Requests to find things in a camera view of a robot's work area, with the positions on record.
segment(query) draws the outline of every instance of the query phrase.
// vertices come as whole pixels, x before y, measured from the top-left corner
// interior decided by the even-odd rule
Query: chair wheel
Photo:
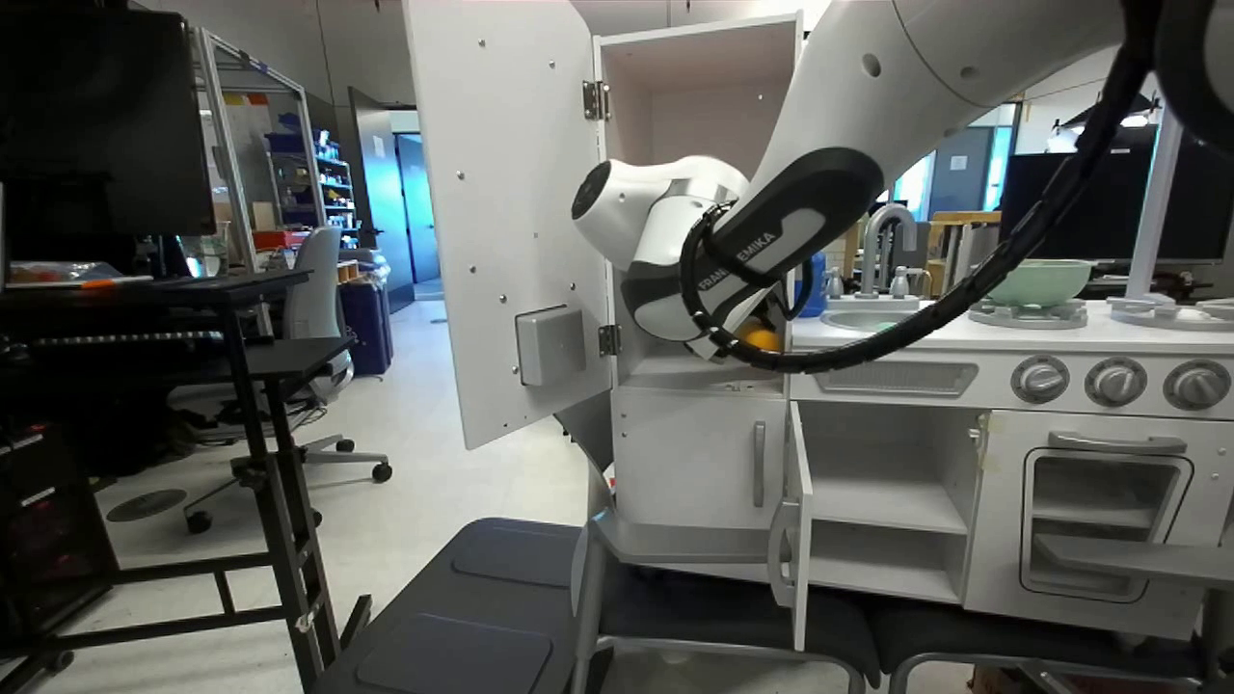
[[[389,466],[389,462],[373,466],[373,483],[378,483],[378,484],[386,484],[389,478],[395,478],[395,466]]]
[[[216,523],[216,519],[211,519],[210,511],[188,511],[188,517],[184,517],[184,533],[188,533],[188,535],[201,535],[201,533],[210,533],[211,523]]]
[[[51,675],[69,669],[69,661],[74,661],[74,652],[51,652],[51,656],[47,656],[47,669],[51,669]]]

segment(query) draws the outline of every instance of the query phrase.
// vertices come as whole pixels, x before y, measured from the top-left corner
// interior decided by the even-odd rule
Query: oven door
[[[1061,566],[1053,535],[1205,544],[1232,511],[1234,430],[1218,421],[997,412],[970,603],[1061,624],[1186,637],[1205,592]]]

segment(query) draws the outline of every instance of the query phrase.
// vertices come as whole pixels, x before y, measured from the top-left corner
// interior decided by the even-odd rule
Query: stove knob
[[[1136,406],[1136,395],[1141,395],[1145,385],[1148,385],[1145,367],[1128,362],[1128,357],[1101,362],[1088,375],[1088,395],[1107,406],[1107,408]]]
[[[1217,362],[1187,362],[1164,382],[1164,395],[1175,408],[1217,408],[1232,393],[1232,375]]]
[[[1047,406],[1067,390],[1067,367],[1061,357],[1029,357],[1015,370],[1011,390],[1029,402]]]

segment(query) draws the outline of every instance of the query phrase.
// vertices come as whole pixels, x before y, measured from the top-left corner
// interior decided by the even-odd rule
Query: cable
[[[684,301],[695,317],[695,323],[704,328],[704,334],[711,341],[723,346],[723,355],[733,355],[750,367],[759,370],[781,370],[781,375],[797,375],[797,370],[848,370],[862,362],[876,362],[891,349],[903,349],[917,340],[925,340],[929,330],[954,323],[957,317],[963,317],[976,301],[984,301],[997,286],[1004,286],[1004,278],[1029,258],[1056,228],[1061,219],[1075,209],[1079,191],[1092,183],[1092,168],[1107,159],[1128,110],[1136,106],[1148,68],[1154,68],[1154,11],[1136,11],[1136,0],[1128,0],[1124,15],[1128,15],[1128,41],[1114,59],[1114,68],[1107,77],[1103,98],[1092,106],[1092,118],[1079,134],[1079,149],[1053,174],[1053,182],[1047,183],[1042,201],[1019,219],[1019,228],[1006,236],[1006,242],[1001,242],[997,258],[970,274],[949,295],[941,295],[936,303],[905,317],[903,323],[836,346],[836,349],[817,349],[817,355],[768,355],[751,341],[746,341],[741,334],[727,330],[727,323],[706,308],[704,301],[704,253],[706,253],[706,237],[716,223],[716,217],[704,217],[704,223],[691,231],[686,246],[684,246]]]

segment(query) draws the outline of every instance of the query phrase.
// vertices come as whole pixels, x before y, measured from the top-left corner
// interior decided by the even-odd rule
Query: desk
[[[56,395],[83,395],[99,382],[229,382],[234,385],[251,460],[234,462],[234,478],[255,489],[268,551],[210,564],[175,564],[152,570],[119,570],[119,580],[160,580],[211,574],[219,611],[197,620],[161,620],[116,633],[51,637],[26,656],[13,677],[65,661],[74,646],[129,642],[175,633],[234,628],[255,620],[287,620],[300,681],[340,656],[340,628],[315,548],[305,471],[294,449],[287,393],[340,355],[342,340],[278,340],[251,341],[243,317],[287,292],[310,274],[263,274],[219,280],[152,280],[116,286],[107,292],[13,289],[0,292],[0,402],[43,408]],[[268,449],[260,390],[274,424],[278,449]],[[282,603],[234,610],[229,570],[274,566]]]

